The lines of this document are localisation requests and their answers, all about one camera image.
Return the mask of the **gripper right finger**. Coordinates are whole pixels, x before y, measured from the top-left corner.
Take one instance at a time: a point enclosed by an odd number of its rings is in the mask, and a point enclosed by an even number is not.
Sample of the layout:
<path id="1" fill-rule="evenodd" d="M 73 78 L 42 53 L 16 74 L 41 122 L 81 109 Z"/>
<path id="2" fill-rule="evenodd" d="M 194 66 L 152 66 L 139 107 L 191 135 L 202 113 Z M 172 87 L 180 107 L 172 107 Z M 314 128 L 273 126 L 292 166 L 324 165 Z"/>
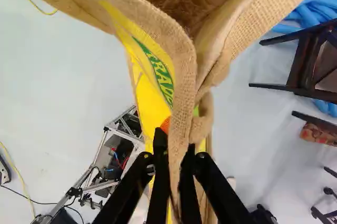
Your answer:
<path id="1" fill-rule="evenodd" d="M 181 162 L 181 223 L 202 222 L 194 179 L 201 184 L 220 223 L 256 223 L 211 156 L 195 153 L 194 144 L 188 146 Z"/>

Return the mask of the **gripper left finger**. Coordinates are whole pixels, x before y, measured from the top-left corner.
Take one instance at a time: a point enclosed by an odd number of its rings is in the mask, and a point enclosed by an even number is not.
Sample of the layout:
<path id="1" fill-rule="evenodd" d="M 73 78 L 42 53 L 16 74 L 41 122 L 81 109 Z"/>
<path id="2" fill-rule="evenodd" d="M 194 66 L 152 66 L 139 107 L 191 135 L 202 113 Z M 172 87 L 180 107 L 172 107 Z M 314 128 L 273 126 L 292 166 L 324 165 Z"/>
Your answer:
<path id="1" fill-rule="evenodd" d="M 166 223 L 170 197 L 168 132 L 170 118 L 155 129 L 153 153 L 142 152 L 133 162 L 93 223 L 128 223 L 147 184 L 154 179 L 146 223 Z"/>

